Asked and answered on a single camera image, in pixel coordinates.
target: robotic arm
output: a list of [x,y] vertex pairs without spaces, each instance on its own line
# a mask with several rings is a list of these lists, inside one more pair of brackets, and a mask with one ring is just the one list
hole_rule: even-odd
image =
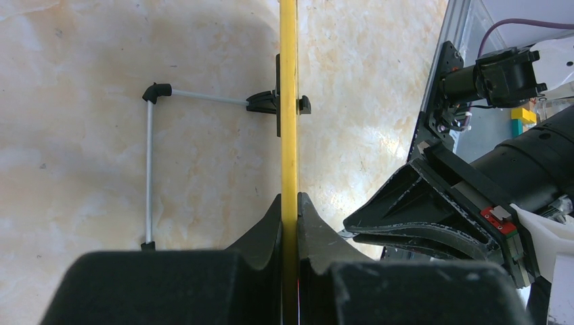
[[357,242],[502,265],[517,288],[553,281],[556,256],[574,255],[572,228],[549,218],[574,198],[574,107],[467,164],[451,152],[469,102],[512,108],[574,81],[574,37],[511,47],[463,62],[443,45],[410,161],[349,216]]

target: metal rod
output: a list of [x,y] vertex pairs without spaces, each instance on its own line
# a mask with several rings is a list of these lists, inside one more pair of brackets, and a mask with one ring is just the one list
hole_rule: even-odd
[[235,104],[235,105],[241,105],[241,106],[249,105],[249,102],[247,102],[246,100],[235,100],[233,98],[217,97],[217,96],[205,95],[203,93],[193,93],[191,91],[183,91],[183,90],[177,90],[177,89],[172,89],[171,95],[180,95],[180,96],[185,96],[185,97],[197,98],[199,100],[210,100],[213,102],[221,102],[221,103]]
[[152,153],[154,150],[154,103],[148,100],[148,152],[146,155],[146,244],[152,236]]

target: beige marble surface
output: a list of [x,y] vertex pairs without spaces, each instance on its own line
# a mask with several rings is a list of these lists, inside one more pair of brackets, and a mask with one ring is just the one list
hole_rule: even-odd
[[[301,190],[337,230],[400,166],[446,0],[299,1]],[[0,3],[0,324],[34,324],[81,254],[138,249],[152,82],[268,90],[276,0]],[[221,248],[280,191],[275,117],[185,98],[155,119],[158,248]]]
[[335,230],[407,159],[446,5],[299,0],[300,187]]

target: purple cable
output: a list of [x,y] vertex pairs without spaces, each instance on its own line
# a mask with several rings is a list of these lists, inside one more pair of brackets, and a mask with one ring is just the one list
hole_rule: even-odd
[[[488,30],[486,31],[485,36],[483,37],[483,40],[481,41],[481,46],[479,47],[479,54],[477,55],[477,58],[481,57],[481,54],[483,53],[483,49],[484,49],[484,46],[486,44],[486,40],[488,39],[488,36],[490,36],[490,34],[497,27],[502,26],[502,25],[506,25],[506,24],[521,24],[521,25],[529,25],[529,26],[536,26],[536,27],[574,30],[574,24],[561,24],[561,23],[557,23],[557,22],[543,22],[541,20],[522,19],[522,18],[510,18],[510,19],[500,20],[496,24],[490,26],[490,28],[488,28]],[[467,126],[469,121],[470,121],[470,116],[467,116],[464,119],[463,125]]]

